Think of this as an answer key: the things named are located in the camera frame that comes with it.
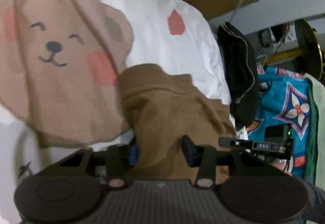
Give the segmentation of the person right hand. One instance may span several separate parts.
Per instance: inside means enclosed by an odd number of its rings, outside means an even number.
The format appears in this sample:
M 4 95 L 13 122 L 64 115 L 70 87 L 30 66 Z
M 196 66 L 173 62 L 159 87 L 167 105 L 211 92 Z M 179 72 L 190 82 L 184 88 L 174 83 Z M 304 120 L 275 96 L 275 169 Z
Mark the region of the person right hand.
M 293 162 L 291 160 L 275 160 L 271 165 L 282 172 L 292 176 Z

